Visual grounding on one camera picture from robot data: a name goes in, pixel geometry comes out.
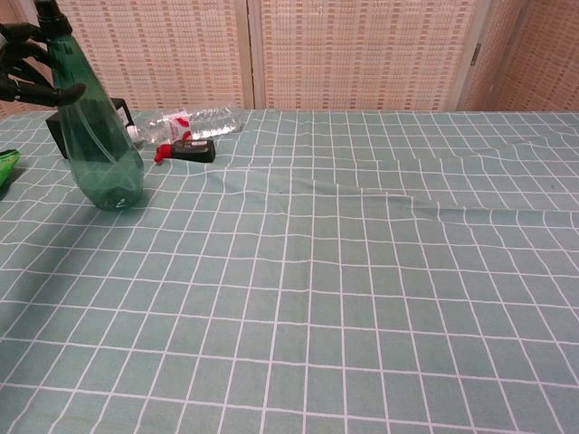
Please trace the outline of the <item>green translucent spray bottle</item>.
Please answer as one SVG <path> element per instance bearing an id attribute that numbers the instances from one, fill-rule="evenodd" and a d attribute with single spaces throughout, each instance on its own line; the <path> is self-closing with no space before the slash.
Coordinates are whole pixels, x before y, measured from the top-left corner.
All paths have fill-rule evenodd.
<path id="1" fill-rule="evenodd" d="M 99 209 L 127 209 L 141 197 L 143 161 L 57 1 L 33 1 L 47 38 L 54 85 L 63 90 L 84 87 L 75 101 L 58 107 L 73 178 Z"/>

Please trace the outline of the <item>clear plastic water bottle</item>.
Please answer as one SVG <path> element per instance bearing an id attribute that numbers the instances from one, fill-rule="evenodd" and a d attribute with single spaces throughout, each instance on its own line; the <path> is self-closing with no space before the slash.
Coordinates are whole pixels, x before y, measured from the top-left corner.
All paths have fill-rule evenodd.
<path id="1" fill-rule="evenodd" d="M 135 125 L 127 127 L 136 143 L 160 145 L 178 140 L 218 137 L 242 128 L 238 109 L 231 106 L 213 108 L 158 109 L 151 111 Z"/>

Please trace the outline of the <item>black cube box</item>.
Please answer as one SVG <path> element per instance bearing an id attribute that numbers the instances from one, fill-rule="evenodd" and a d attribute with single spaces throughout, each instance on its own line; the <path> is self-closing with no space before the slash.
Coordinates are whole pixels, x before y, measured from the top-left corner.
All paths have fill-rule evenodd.
<path id="1" fill-rule="evenodd" d="M 117 98 L 112 98 L 111 101 L 115 107 L 115 110 L 117 111 L 119 118 L 121 119 L 121 123 L 123 124 L 123 126 L 124 127 L 134 126 L 135 123 L 134 123 L 133 118 L 131 116 L 127 102 L 124 99 L 117 99 Z M 64 143 L 64 138 L 63 138 L 63 133 L 62 133 L 62 128 L 61 128 L 61 119 L 60 119 L 59 113 L 56 112 L 55 114 L 48 117 L 45 120 L 45 123 L 46 123 L 46 126 L 49 128 L 49 131 L 52 135 L 52 138 L 53 138 L 54 142 L 56 143 L 56 146 L 59 148 L 59 150 L 62 154 L 62 157 L 64 159 L 67 159 L 68 156 L 67 156 L 67 152 L 66 152 L 66 146 Z"/>

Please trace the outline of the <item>green snack packet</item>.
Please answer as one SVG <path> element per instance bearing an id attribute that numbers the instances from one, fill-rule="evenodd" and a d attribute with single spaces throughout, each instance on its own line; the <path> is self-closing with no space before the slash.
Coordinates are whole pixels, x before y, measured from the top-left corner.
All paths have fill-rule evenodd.
<path id="1" fill-rule="evenodd" d="M 20 152 L 15 149 L 0 152 L 0 191 L 21 175 L 17 166 L 20 157 Z"/>

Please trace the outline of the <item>small black device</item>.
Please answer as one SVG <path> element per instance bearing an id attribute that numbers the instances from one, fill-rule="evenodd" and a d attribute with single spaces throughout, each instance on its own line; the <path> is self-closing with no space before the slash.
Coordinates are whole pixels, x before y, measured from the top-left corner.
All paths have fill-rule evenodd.
<path id="1" fill-rule="evenodd" d="M 215 157 L 216 152 L 212 139 L 187 139 L 158 146 L 154 161 L 159 164 L 165 159 L 179 159 L 209 164 L 214 161 Z"/>

